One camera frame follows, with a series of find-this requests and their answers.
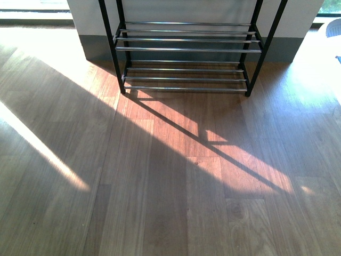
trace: floor plank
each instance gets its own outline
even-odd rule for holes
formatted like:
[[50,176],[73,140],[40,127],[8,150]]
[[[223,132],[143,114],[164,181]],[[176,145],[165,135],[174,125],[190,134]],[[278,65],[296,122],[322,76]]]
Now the floor plank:
[[182,98],[160,99],[150,155],[143,255],[187,255]]
[[113,179],[99,255],[142,255],[153,120],[129,121],[123,129],[118,161],[111,162],[113,147],[105,164]]
[[283,145],[258,139],[254,149],[258,149],[255,151],[257,168],[267,180],[262,190],[278,255],[323,255],[312,224],[297,198],[297,185]]
[[186,156],[216,156],[210,148],[211,141],[217,141],[212,101],[214,96],[204,93],[184,97],[184,128],[193,134],[186,139]]
[[328,171],[341,193],[341,129],[328,114],[310,114],[304,117],[309,124],[311,138],[328,168]]
[[226,203],[233,255],[277,255],[264,200],[227,199]]
[[10,56],[17,50],[17,48],[13,45],[1,45],[0,47],[0,70],[4,66],[4,64],[8,61]]
[[110,192],[110,185],[99,185],[89,230],[86,236],[83,256],[97,256],[100,254]]
[[247,143],[219,146],[225,198],[263,198],[262,172],[257,169],[252,146]]
[[[38,245],[33,234],[42,229],[46,195],[57,175],[55,169],[38,153],[31,156],[0,221],[0,248],[3,255],[29,255],[32,246]],[[47,246],[45,241],[39,244]]]
[[[11,113],[6,107],[3,107],[1,111],[2,114],[5,111]],[[34,150],[32,150],[30,144],[8,123],[7,117],[1,116],[0,118],[0,156],[20,156],[33,153]]]
[[0,156],[0,220],[25,172],[29,156]]
[[218,157],[188,157],[188,255],[232,255]]
[[316,150],[311,127],[303,122],[306,114],[276,116],[288,164],[295,176],[328,177],[326,163]]
[[297,177],[323,255],[341,251],[341,196],[330,178]]

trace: wood grain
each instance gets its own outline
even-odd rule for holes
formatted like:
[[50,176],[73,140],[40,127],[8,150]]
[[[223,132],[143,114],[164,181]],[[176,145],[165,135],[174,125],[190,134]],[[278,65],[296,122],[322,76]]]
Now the wood grain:
[[186,162],[189,255],[232,255],[218,157]]
[[181,101],[165,100],[154,121],[143,255],[187,255],[185,135],[172,125],[184,119],[168,107]]
[[297,185],[283,145],[258,139],[254,149],[257,168],[267,180],[262,189],[278,255],[323,255],[310,219],[297,198]]
[[341,196],[330,178],[297,177],[323,255],[341,251]]
[[105,216],[107,215],[110,192],[110,185],[99,185],[86,236],[83,256],[96,256],[100,254],[100,246],[103,237]]
[[[113,179],[99,255],[142,255],[153,120],[129,121],[123,129],[105,165]],[[118,149],[113,163],[110,154]]]
[[318,152],[322,155],[326,167],[341,193],[341,129],[328,114],[310,114],[304,117],[305,123],[309,122],[311,137],[315,142]]
[[339,254],[339,63],[319,33],[250,98],[121,95],[75,29],[0,34],[0,255]]
[[227,199],[233,255],[277,255],[265,202]]

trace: rack leg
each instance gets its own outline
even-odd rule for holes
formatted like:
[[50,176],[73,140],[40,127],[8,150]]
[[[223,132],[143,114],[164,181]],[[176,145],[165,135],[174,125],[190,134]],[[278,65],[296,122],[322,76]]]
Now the rack leg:
[[121,77],[121,71],[119,69],[119,63],[118,63],[117,54],[116,54],[116,50],[115,50],[115,45],[114,45],[113,40],[112,40],[112,33],[111,33],[107,8],[105,6],[104,0],[99,0],[98,2],[100,4],[100,8],[101,8],[105,32],[107,33],[108,43],[109,43],[110,52],[111,52],[111,56],[112,56],[113,66],[115,68],[115,72],[116,72],[116,76],[117,76],[118,85],[119,85],[121,93],[125,94],[126,90],[124,89],[124,85],[123,85],[123,81],[122,81],[122,77]]
[[[122,5],[122,0],[116,0],[116,4],[117,4],[117,11],[118,11],[118,16],[119,16],[119,21],[123,24],[122,29],[127,29],[126,27],[126,19],[124,17],[124,10],[123,10],[123,5]],[[124,38],[128,38],[128,34],[127,33],[122,33],[122,37]],[[129,42],[124,41],[123,42],[124,47],[129,47]],[[130,52],[125,52],[126,54],[126,59],[127,59],[127,67],[131,66],[132,63],[132,58],[131,58],[131,54]]]
[[262,50],[262,54],[261,54],[261,56],[260,56],[260,58],[258,60],[258,63],[257,63],[256,69],[255,69],[254,75],[252,77],[252,80],[251,80],[251,83],[250,83],[250,87],[247,89],[247,92],[245,93],[246,97],[249,97],[251,95],[252,89],[255,86],[257,77],[259,75],[259,72],[261,71],[261,67],[262,67],[263,62],[265,60],[265,56],[267,54],[267,51],[269,50],[270,44],[272,42],[273,36],[275,35],[277,26],[278,26],[278,24],[279,24],[279,22],[281,20],[281,17],[282,17],[282,14],[284,12],[284,9],[285,9],[285,7],[287,5],[287,2],[288,2],[288,0],[282,0],[280,5],[279,5],[279,7],[278,7],[276,16],[275,16],[275,18],[273,20],[271,29],[269,31],[269,35],[267,36],[266,42],[264,44],[264,48]]
[[[263,0],[257,0],[256,5],[255,5],[255,9],[254,9],[254,13],[253,13],[252,19],[251,19],[251,24],[256,24],[256,22],[258,20],[259,13],[261,12],[262,4],[263,4]],[[251,40],[251,39],[252,39],[252,35],[246,36],[246,40]],[[250,44],[244,44],[243,50],[248,50],[249,46],[250,46]],[[243,53],[240,56],[239,62],[244,63],[245,58],[246,58],[246,53]]]

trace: sunlight patch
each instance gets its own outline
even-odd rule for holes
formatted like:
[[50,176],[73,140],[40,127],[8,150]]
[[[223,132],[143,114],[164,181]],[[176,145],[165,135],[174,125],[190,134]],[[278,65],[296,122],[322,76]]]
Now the sunlight patch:
[[15,114],[0,102],[0,118],[15,129],[39,154],[44,157],[72,186],[79,190],[90,191],[90,187],[52,152]]
[[301,186],[302,190],[304,191],[304,193],[308,194],[308,195],[315,195],[315,192],[312,191],[310,188],[305,187],[305,186]]

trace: black metal frame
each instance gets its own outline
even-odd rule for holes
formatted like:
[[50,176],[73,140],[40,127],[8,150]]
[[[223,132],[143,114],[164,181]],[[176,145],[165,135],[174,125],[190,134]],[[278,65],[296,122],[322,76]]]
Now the black metal frame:
[[[257,28],[257,20],[259,13],[262,8],[263,0],[257,0],[254,13],[251,19],[251,22],[248,24],[244,23],[193,23],[193,22],[126,22],[125,16],[124,16],[124,9],[122,0],[116,0],[117,3],[117,9],[120,19],[120,24],[117,28],[117,31],[115,35],[113,36],[111,33],[110,28],[110,22],[108,18],[107,9],[105,6],[104,0],[99,0],[102,17],[104,21],[105,30],[108,37],[108,42],[111,50],[111,55],[113,59],[113,64],[115,67],[118,85],[120,87],[120,91],[122,94],[126,92],[126,89],[136,89],[136,90],[146,90],[146,89],[152,89],[152,90],[164,90],[164,91],[211,91],[211,92],[244,92],[245,96],[249,97],[251,95],[251,92],[255,86],[257,77],[259,75],[259,72],[261,71],[262,64],[265,60],[266,54],[269,50],[270,44],[272,42],[273,36],[275,34],[275,31],[277,29],[277,26],[279,24],[279,21],[282,17],[283,11],[286,7],[288,0],[281,0],[281,3],[278,7],[277,13],[275,15],[275,18],[273,20],[271,29],[269,31],[269,35],[264,42],[259,31]],[[156,27],[162,27],[163,25],[173,25],[177,27],[191,27],[191,26],[218,26],[218,27],[248,27],[248,31],[215,31],[215,30],[182,30],[182,29],[127,29],[127,25],[129,26],[156,26]],[[129,33],[154,33],[154,34],[162,34],[162,33],[168,33],[168,34],[195,34],[195,35],[201,35],[201,34],[213,34],[215,36],[217,35],[245,35],[246,38],[244,40],[239,39],[211,39],[207,36],[203,36],[200,38],[155,38],[155,37],[138,37],[138,36],[128,36]],[[123,42],[124,47],[117,46],[118,42]],[[193,48],[178,48],[178,47],[130,47],[129,42],[206,42],[206,43],[241,43],[243,44],[242,50],[238,49],[193,49]],[[256,43],[259,47],[259,50],[249,50],[250,44]],[[124,51],[126,56],[126,64],[123,72],[121,72],[119,67],[119,61],[117,58],[117,51]],[[232,69],[232,70],[225,70],[225,69],[212,69],[207,70],[210,73],[221,73],[221,72],[227,72],[227,73],[240,73],[243,75],[243,79],[220,79],[220,78],[178,78],[178,77],[139,77],[139,76],[127,76],[127,73],[129,70],[133,70],[132,68],[132,62],[141,62],[141,60],[132,60],[131,58],[131,51],[158,51],[158,52],[165,52],[165,51],[171,51],[171,52],[228,52],[228,53],[240,53],[240,60],[239,62],[218,62],[218,61],[171,61],[171,60],[146,60],[146,62],[161,62],[161,63],[224,63],[228,65],[235,65],[238,69]],[[249,80],[249,76],[247,73],[247,69],[245,66],[245,59],[248,53],[259,53],[260,57],[256,66],[256,69],[253,73],[253,76],[251,80]],[[165,68],[140,68],[140,69],[134,69],[134,70],[144,70],[144,71],[161,71],[161,72],[167,72],[167,71],[176,71],[176,72],[182,72],[182,71],[188,71],[193,72],[194,69],[165,69]],[[198,72],[202,72],[203,69],[196,69]],[[205,82],[205,83],[215,83],[215,82],[226,82],[226,83],[240,83],[245,82],[246,88],[203,88],[203,87],[196,87],[196,88],[186,88],[186,87],[152,87],[152,86],[125,86],[126,80],[139,80],[139,81],[175,81],[175,82]]]
[[338,17],[341,17],[341,13],[318,13],[316,17],[338,18]]

